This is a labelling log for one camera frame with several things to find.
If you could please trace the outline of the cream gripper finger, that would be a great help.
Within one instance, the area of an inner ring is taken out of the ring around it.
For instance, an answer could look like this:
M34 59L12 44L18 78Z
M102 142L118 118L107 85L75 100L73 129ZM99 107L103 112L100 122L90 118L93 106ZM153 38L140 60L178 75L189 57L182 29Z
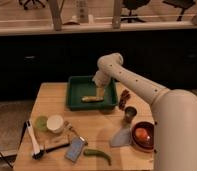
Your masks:
M103 98L105 94L105 88L104 87L97 87L96 88L96 96Z

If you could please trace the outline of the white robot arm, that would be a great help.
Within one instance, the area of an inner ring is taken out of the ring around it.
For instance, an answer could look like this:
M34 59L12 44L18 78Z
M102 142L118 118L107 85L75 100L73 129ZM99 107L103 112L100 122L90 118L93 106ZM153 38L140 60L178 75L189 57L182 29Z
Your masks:
M123 67L120 53L102 56L93 81L115 78L147 102L154 120L154 171L197 171L197 96L170 90Z

